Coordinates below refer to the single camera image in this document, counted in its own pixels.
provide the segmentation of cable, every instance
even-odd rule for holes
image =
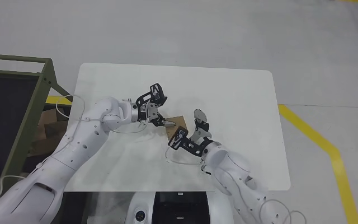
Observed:
[[[234,181],[235,185],[236,185],[237,188],[239,189],[240,197],[243,198],[242,195],[241,195],[240,187],[239,187],[239,185],[236,183],[236,181],[234,180],[234,177],[232,177],[229,172],[227,172],[226,170],[222,169],[221,167],[218,166],[218,167],[216,167],[216,168],[221,169],[222,171],[226,172],[226,173],[231,177],[231,179]],[[246,202],[245,202],[244,200],[242,200],[242,201],[243,201],[243,203],[245,204],[246,208],[248,208],[248,205],[246,204]],[[278,203],[282,204],[282,205],[286,208],[286,210],[287,210],[287,212],[288,212],[288,215],[286,216],[286,218],[284,219],[284,222],[283,222],[282,224],[285,224],[285,223],[286,223],[286,220],[287,220],[288,217],[290,217],[290,224],[292,224],[292,217],[291,217],[291,214],[292,214],[292,213],[300,213],[300,214],[303,216],[303,218],[304,218],[304,224],[307,224],[306,216],[305,216],[302,212],[296,211],[296,210],[292,210],[292,211],[290,212],[290,210],[288,209],[288,207],[287,207],[283,202],[281,202],[281,201],[279,201],[279,200],[277,200],[277,199],[269,199],[269,200],[266,200],[266,201],[264,201],[263,204],[260,206],[260,210],[259,210],[259,212],[258,212],[258,215],[259,215],[259,218],[260,218],[260,222],[261,222],[262,224],[263,224],[262,219],[261,219],[261,210],[262,210],[262,207],[263,207],[267,202],[272,202],[272,201],[273,201],[273,202],[278,202]]]
[[[167,160],[171,161],[171,162],[174,162],[175,164],[180,164],[180,165],[192,165],[192,166],[201,166],[202,163],[199,163],[199,164],[189,164],[189,163],[186,163],[186,162],[177,162],[177,161],[174,161],[174,160],[171,160],[170,158],[168,158],[167,156],[167,153],[168,153],[168,150],[170,149],[170,146],[167,148],[166,150],[166,153],[165,153],[165,157]]]
[[[80,99],[82,100],[82,102],[83,102],[83,110],[82,110],[81,117],[79,118],[78,121],[82,120],[82,116],[83,116],[84,110],[85,110],[85,108],[86,108],[86,103],[85,103],[84,99],[83,99],[82,97],[78,96],[78,95],[69,94],[69,95],[65,95],[65,96],[62,96],[62,97],[58,98],[58,100],[57,100],[57,102],[56,102],[56,110],[57,110],[57,112],[58,112],[59,114],[61,114],[62,116],[64,116],[65,118],[68,118],[68,119],[69,119],[69,116],[63,114],[63,113],[58,109],[58,103],[60,102],[60,100],[63,99],[63,98],[65,98],[65,97],[68,97],[68,96],[75,96],[75,97],[80,98]]]
[[[140,127],[140,125],[144,125],[144,128],[142,129],[142,130],[138,130],[138,131],[136,131],[136,132],[117,132],[117,131],[115,131],[114,129],[110,129],[110,127],[106,124],[106,126],[108,127],[108,129],[109,130],[111,130],[112,132],[115,132],[115,133],[118,133],[118,134],[135,134],[135,133],[139,133],[139,132],[142,132],[142,131],[144,131],[145,130],[145,128],[148,126],[148,124],[149,124],[149,118],[147,118],[147,109],[148,109],[148,103],[146,104],[146,106],[145,106],[145,117],[146,117],[146,119],[145,119],[145,123],[142,123],[142,122],[140,122],[140,124],[139,124],[139,126],[138,127]]]
[[[22,178],[22,179],[25,179],[25,177],[23,177],[23,176],[15,176],[15,175],[6,175],[6,176],[1,177],[0,178],[0,195],[2,194],[2,188],[3,188],[2,182],[3,182],[4,178]]]

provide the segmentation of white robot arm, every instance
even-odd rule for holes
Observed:
[[[67,130],[51,156],[0,198],[0,223],[50,223],[68,181],[98,152],[111,130],[147,117],[155,126],[175,125],[158,112],[166,99],[156,83],[136,103],[112,97],[97,102]]]
[[[201,110],[195,110],[194,117],[194,134],[187,138],[188,131],[179,127],[168,145],[174,150],[183,148],[201,157],[202,171],[211,175],[214,185],[222,193],[233,197],[234,208],[246,224],[282,224],[282,214],[265,202],[265,194],[258,190],[250,176],[248,162],[211,140],[209,124]]]

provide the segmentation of table top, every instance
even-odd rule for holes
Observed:
[[[135,101],[158,82],[168,96],[165,117],[184,116],[193,133],[195,109],[208,117],[213,140],[243,155],[252,176],[268,190],[288,190],[290,177],[272,74],[269,71],[85,63],[75,94],[86,102],[112,96]],[[74,99],[70,123],[82,111]],[[127,131],[138,127],[121,127]],[[110,133],[103,147],[71,178],[65,191],[210,191],[210,176],[196,165],[168,163],[164,127],[149,124],[135,134]],[[196,163],[185,150],[169,150],[173,160]]]

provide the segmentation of floor marking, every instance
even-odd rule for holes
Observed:
[[[47,104],[56,104],[56,102],[58,101],[58,99],[60,97],[61,96],[48,96],[46,103]],[[66,98],[62,98],[58,104],[59,105],[71,105],[72,103],[71,103],[71,101],[67,100]]]
[[[357,224],[358,214],[339,149],[311,128],[304,120],[300,119],[287,106],[279,105],[279,112],[284,118],[286,118],[291,124],[298,128],[329,155],[331,158],[333,172],[336,177],[338,190],[341,195],[343,209],[345,210],[347,223]]]
[[[357,3],[358,2],[358,0],[339,0],[340,2],[355,2],[355,3]]]

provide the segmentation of cardboard piece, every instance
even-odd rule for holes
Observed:
[[[46,139],[45,126],[43,124],[39,124],[36,128],[33,141],[38,141],[42,139]]]
[[[63,108],[59,108],[58,110],[61,111],[61,113],[65,114]],[[66,118],[65,116],[61,115],[57,110],[56,110],[56,117],[57,117],[58,122],[63,122],[65,120],[68,120],[68,118]]]
[[[45,127],[46,138],[51,138],[52,136],[56,136],[59,134],[64,135],[64,133],[67,130],[67,124],[68,121],[45,124],[44,127]]]
[[[57,113],[56,109],[43,111],[28,156],[38,156],[55,151],[68,124],[67,121],[58,121],[58,118],[63,118],[63,116]]]
[[[56,109],[43,111],[43,113],[41,114],[39,125],[50,124],[53,122],[57,122]]]
[[[32,142],[28,156],[38,156],[55,151],[62,139],[61,135]]]
[[[169,121],[169,122],[175,122],[174,127],[166,127],[168,140],[170,140],[172,138],[172,136],[175,134],[175,132],[176,132],[176,130],[178,129],[179,126],[182,126],[185,129],[187,129],[183,116],[176,116],[174,118],[166,118],[166,120]]]

